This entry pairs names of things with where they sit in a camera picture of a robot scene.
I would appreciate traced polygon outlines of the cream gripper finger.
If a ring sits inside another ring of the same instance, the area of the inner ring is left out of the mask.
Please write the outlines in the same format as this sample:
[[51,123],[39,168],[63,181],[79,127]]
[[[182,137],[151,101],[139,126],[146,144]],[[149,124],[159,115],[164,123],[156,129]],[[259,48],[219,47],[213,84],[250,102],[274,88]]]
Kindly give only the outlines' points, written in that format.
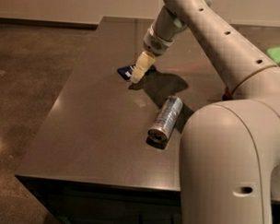
[[156,57],[151,52],[142,52],[140,56],[138,56],[134,71],[130,76],[130,80],[133,83],[139,82],[146,71],[150,69],[150,67],[155,63]]

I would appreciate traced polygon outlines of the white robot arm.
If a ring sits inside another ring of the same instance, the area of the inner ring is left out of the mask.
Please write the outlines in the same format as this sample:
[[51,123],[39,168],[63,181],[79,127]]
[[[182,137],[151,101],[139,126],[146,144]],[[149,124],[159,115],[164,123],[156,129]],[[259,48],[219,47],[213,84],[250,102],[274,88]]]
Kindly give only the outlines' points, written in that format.
[[280,164],[280,67],[214,12],[209,0],[163,0],[131,75],[190,29],[231,94],[193,113],[181,133],[182,224],[273,224]]

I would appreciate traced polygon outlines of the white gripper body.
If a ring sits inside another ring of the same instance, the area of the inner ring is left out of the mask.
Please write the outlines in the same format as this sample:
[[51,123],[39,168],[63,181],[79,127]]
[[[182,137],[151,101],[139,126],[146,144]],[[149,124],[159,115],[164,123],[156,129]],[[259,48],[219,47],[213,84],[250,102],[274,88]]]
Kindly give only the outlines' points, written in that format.
[[144,49],[151,52],[155,56],[162,55],[174,42],[173,34],[168,30],[156,30],[154,25],[151,25],[144,37]]

